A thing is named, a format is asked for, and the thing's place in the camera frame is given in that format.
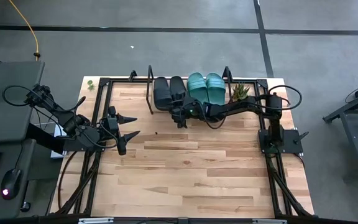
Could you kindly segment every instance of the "teal slipper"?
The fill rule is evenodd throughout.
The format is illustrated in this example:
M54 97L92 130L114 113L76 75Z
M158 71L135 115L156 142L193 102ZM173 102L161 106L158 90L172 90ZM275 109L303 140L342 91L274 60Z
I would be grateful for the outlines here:
M220 77L216 73L209 73L206 76L206 86L209 103L223 105L224 94L226 93L226 86L222 77Z
M187 79L187 91L189 95L201 103L208 103L207 88L202 74L196 72Z

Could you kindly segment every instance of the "slide sandal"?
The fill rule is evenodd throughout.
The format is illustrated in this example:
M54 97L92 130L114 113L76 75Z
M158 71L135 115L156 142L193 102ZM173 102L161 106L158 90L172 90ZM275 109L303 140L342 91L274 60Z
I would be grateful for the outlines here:
M226 87L222 77L216 73L209 73L206 76L206 86L208 92L209 103L216 105L224 104L224 94Z
M169 91L167 79L158 77L154 80L153 85L154 105L158 110L168 111L171 106L172 97Z
M189 76L187 79L187 91L191 97L197 99L201 103L209 102L207 88L202 74L196 72Z
M186 87L179 76L172 77L169 81L171 88L171 97L173 100L181 100L186 95Z

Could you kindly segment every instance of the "yellow cable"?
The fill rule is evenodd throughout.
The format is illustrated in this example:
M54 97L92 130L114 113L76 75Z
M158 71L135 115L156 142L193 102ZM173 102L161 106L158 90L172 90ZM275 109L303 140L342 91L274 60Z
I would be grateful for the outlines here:
M13 2L11 0L9 0L9 2L12 4L12 6L16 9L16 11L19 13L19 15L23 18L24 22L27 24L27 26L30 28L31 30L31 33L32 35L34 36L34 39L35 39L35 53L39 54L39 51L38 51L38 40L37 40L37 37L35 36L35 33L34 31L32 30L29 22L27 22L27 19L25 19L25 17L23 16L23 14L20 12L20 10L15 6L15 4L13 4Z

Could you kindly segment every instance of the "gray floor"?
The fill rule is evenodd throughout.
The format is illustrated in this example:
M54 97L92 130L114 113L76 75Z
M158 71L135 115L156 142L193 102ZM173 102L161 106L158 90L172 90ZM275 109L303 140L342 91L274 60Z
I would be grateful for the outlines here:
M267 29L358 30L358 0L260 0L260 5ZM22 0L17 6L37 25L257 27L252 0ZM2 0L0 24L23 24ZM37 37L46 63L42 83L67 107L78 99L83 76L131 70L145 75L148 64L155 75L221 73L228 65L236 77L266 77L258 34L37 32ZM358 221L358 182L342 179L357 169L357 159L342 124L321 119L358 87L358 36L268 35L267 43L275 77L304 96L292 114L301 132L310 131L303 147L315 213ZM1 60L33 60L33 52L30 32L0 31ZM45 207L48 197L41 200Z

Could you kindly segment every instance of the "computer mouse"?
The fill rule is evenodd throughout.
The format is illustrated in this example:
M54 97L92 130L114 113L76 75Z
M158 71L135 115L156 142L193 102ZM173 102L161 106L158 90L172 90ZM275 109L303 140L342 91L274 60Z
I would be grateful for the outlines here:
M21 173L22 171L19 169L11 169L5 173L1 182L1 196L3 199L14 199L19 193Z

